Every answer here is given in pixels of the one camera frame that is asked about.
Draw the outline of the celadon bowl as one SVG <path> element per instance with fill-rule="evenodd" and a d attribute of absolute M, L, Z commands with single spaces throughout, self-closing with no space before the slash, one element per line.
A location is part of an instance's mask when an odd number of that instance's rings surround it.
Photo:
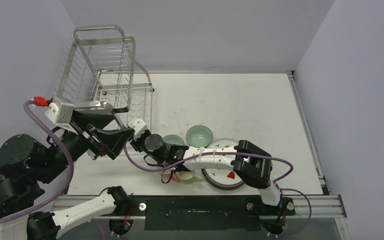
<path fill-rule="evenodd" d="M 176 134 L 166 135 L 162 139 L 167 144 L 178 145 L 178 146 L 184 146 L 185 145 L 183 139 Z"/>
<path fill-rule="evenodd" d="M 186 142 L 192 147 L 207 147 L 213 141 L 213 132 L 205 125 L 195 125 L 188 129 Z"/>

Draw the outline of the stainless steel dish rack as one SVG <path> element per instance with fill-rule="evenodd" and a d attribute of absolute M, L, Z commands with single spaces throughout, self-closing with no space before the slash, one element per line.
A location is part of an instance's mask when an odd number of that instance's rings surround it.
<path fill-rule="evenodd" d="M 139 118 L 150 127 L 155 89 L 136 48 L 119 25 L 76 27 L 55 96 L 74 104 L 105 102 L 124 124 Z"/>

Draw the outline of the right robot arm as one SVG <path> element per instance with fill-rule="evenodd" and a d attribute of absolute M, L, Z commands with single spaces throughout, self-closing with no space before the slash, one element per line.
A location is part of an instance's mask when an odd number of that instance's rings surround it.
<path fill-rule="evenodd" d="M 224 170 L 234 173 L 244 184 L 258 190 L 262 207 L 277 218 L 262 226 L 273 235 L 281 234 L 286 216 L 294 209 L 290 198 L 285 197 L 278 181 L 290 174 L 293 165 L 281 158 L 272 157 L 255 144 L 240 140 L 234 146 L 219 148 L 193 147 L 170 144 L 158 134 L 146 130 L 134 135 L 129 144 L 138 153 L 155 160 L 149 172 L 191 173 L 196 170 Z"/>

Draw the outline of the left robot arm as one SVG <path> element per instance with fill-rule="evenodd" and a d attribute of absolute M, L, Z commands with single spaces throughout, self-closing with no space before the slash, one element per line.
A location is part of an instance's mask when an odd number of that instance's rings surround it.
<path fill-rule="evenodd" d="M 14 135 L 0 147 L 0 240 L 55 240 L 96 217 L 129 210 L 129 197 L 121 186 L 108 187 L 98 197 L 58 211 L 42 211 L 35 200 L 62 172 L 74 174 L 74 163 L 87 151 L 115 159 L 135 131 L 106 127 L 110 114 L 75 111 L 61 137 L 49 129 L 53 143 L 46 147 L 27 134 Z"/>

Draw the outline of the strawberry pattern top plate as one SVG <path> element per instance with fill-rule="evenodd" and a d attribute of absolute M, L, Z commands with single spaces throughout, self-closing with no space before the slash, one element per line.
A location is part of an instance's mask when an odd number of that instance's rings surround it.
<path fill-rule="evenodd" d="M 239 142 L 230 138 L 220 138 L 214 140 L 210 143 L 207 148 L 210 149 L 219 149 L 219 148 L 229 148 L 236 146 Z M 223 169 L 204 169 L 209 176 L 218 183 L 225 185 L 236 184 L 240 181 L 243 181 L 238 177 L 233 171 L 223 170 Z"/>

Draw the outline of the dark bottom plate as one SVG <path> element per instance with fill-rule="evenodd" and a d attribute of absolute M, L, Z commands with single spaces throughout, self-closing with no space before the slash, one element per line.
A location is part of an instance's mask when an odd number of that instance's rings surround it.
<path fill-rule="evenodd" d="M 204 170 L 201 170 L 204 179 L 214 188 L 222 191 L 233 191 L 242 187 L 245 183 L 241 180 L 235 184 L 222 184 L 213 180 L 210 175 Z"/>

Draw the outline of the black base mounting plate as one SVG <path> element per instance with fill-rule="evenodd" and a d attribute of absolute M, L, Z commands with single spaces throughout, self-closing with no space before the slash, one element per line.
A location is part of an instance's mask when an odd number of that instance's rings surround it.
<path fill-rule="evenodd" d="M 109 213 L 121 220 L 145 220 L 146 231 L 213 231 L 241 229 L 259 231 L 261 223 L 282 224 L 290 197 L 276 206 L 263 204 L 259 195 L 134 195 L 129 206 Z"/>

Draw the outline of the pink handled cream mug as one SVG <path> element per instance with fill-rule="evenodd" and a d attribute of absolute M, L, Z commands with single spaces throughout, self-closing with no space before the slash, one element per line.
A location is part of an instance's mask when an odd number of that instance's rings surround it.
<path fill-rule="evenodd" d="M 163 184 L 168 184 L 170 182 L 179 182 L 180 179 L 179 177 L 176 175 L 176 173 L 172 170 L 163 170 L 160 172 L 160 175 L 161 175 L 161 182 Z"/>

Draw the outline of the green handled cream mug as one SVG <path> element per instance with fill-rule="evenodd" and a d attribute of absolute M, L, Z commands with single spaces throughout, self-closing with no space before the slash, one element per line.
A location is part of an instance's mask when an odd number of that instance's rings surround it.
<path fill-rule="evenodd" d="M 178 177 L 178 180 L 182 184 L 191 184 L 193 182 L 202 182 L 204 178 L 197 174 L 195 170 L 191 171 L 178 171 L 176 172 L 176 175 Z"/>

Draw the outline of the aluminium right side rail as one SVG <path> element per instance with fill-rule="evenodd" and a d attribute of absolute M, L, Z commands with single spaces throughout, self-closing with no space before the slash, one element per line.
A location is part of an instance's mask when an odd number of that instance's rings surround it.
<path fill-rule="evenodd" d="M 312 159 L 313 159 L 313 162 L 315 164 L 315 170 L 316 170 L 317 175 L 318 175 L 318 179 L 319 179 L 319 182 L 320 182 L 322 193 L 323 193 L 323 195 L 330 195 L 330 191 L 328 189 L 328 186 L 327 186 L 327 183 L 326 183 L 326 178 L 325 178 L 325 175 L 323 173 L 322 166 L 320 164 L 320 160 L 319 160 L 319 156 L 318 156 L 318 153 L 317 153 L 317 150 L 316 150 L 314 139 L 313 139 L 313 136 L 311 134 L 310 127 L 308 125 L 308 121 L 307 121 L 307 118 L 306 118 L 306 115 L 305 115 L 305 112 L 304 112 L 304 109 L 303 109 L 302 102 L 300 100 L 300 96 L 299 96 L 297 85 L 296 85 L 296 80 L 295 80 L 295 77 L 294 77 L 294 71 L 293 70 L 287 70 L 286 74 L 287 74 L 287 77 L 288 77 L 288 80 L 289 80 L 289 84 L 290 84 L 290 87 L 291 87 L 291 90 L 292 90 L 292 94 L 293 94 L 294 99 L 295 99 L 295 103 L 296 103 L 296 106 L 297 106 L 297 109 L 298 109 L 298 113 L 299 113 L 300 119 L 301 119 L 301 122 L 302 122 L 302 125 L 303 125 L 303 128 L 304 128 L 305 136 L 306 136 L 306 139 L 307 139 L 307 142 L 308 142 L 308 146 L 309 146 L 309 149 L 310 149 L 310 152 L 311 152 L 311 155 L 312 155 Z"/>

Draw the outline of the aluminium rail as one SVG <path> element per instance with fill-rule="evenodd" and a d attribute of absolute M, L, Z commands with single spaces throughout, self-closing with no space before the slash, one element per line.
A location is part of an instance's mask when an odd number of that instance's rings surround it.
<path fill-rule="evenodd" d="M 300 96 L 299 96 L 297 85 L 296 85 L 296 80 L 295 80 L 295 77 L 294 77 L 294 71 L 293 70 L 287 70 L 286 74 L 287 74 L 287 77 L 288 77 L 288 80 L 289 80 L 289 84 L 290 84 L 290 87 L 291 87 L 291 90 L 292 90 L 292 94 L 293 94 L 294 99 L 295 99 L 295 103 L 296 103 L 296 106 L 297 106 L 297 109 L 298 109 L 298 113 L 299 113 L 300 119 L 301 119 L 301 122 L 302 122 L 302 125 L 303 125 L 303 128 L 304 128 L 305 136 L 306 136 L 306 139 L 307 139 L 307 142 L 308 142 L 308 146 L 309 146 L 309 149 L 310 149 L 310 152 L 311 152 L 311 155 L 312 155 L 312 159 L 313 159 L 313 162 L 315 164 L 315 170 L 316 170 L 317 175 L 318 175 L 318 179 L 319 179 L 319 182 L 320 182 L 322 193 L 323 193 L 323 195 L 330 195 L 330 191 L 328 189 L 328 186 L 327 186 L 327 183 L 326 183 L 326 178 L 325 178 L 325 175 L 323 173 L 322 166 L 320 164 L 320 160 L 319 160 L 319 156 L 318 156 L 318 153 L 317 153 L 317 150 L 316 150 L 314 139 L 313 139 L 313 136 L 311 134 L 310 127 L 308 125 L 308 121 L 307 121 L 307 118 L 306 118 L 306 115 L 305 115 L 305 112 L 304 112 L 304 109 L 303 109 L 302 102 L 300 100 Z"/>
<path fill-rule="evenodd" d="M 94 199 L 95 195 L 63 195 L 51 205 L 53 211 L 64 210 Z M 347 218 L 347 212 L 340 195 L 308 195 L 306 200 L 301 195 L 290 195 L 293 199 L 296 217 L 306 217 L 312 213 L 312 218 Z"/>

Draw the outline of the aluminium front rail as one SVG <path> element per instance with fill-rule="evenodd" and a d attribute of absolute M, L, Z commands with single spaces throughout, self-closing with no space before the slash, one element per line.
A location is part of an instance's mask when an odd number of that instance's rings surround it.
<path fill-rule="evenodd" d="M 64 210 L 94 199 L 95 195 L 63 195 L 51 205 L 53 211 Z M 296 217 L 306 217 L 312 213 L 312 218 L 347 218 L 347 212 L 340 195 L 308 195 L 306 200 L 301 195 L 290 195 L 293 199 Z"/>

